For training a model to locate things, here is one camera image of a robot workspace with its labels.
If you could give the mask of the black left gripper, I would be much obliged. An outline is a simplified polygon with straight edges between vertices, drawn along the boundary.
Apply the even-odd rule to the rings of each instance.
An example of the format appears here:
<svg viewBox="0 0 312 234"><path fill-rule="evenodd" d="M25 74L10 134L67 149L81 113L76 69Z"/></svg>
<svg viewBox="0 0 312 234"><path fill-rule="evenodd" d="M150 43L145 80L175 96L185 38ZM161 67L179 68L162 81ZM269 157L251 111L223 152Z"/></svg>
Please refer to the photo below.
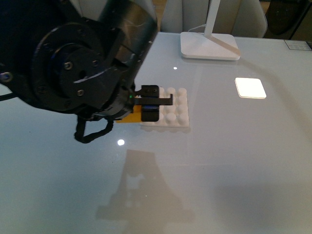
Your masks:
<svg viewBox="0 0 312 234"><path fill-rule="evenodd" d="M159 98L157 85L142 85L141 97L135 97L135 88L134 83L129 88L118 85L108 102L100 111L93 113L89 121L123 119L133 112L134 105L142 105L141 121L158 121L159 106L173 105L173 94L168 98Z"/></svg>

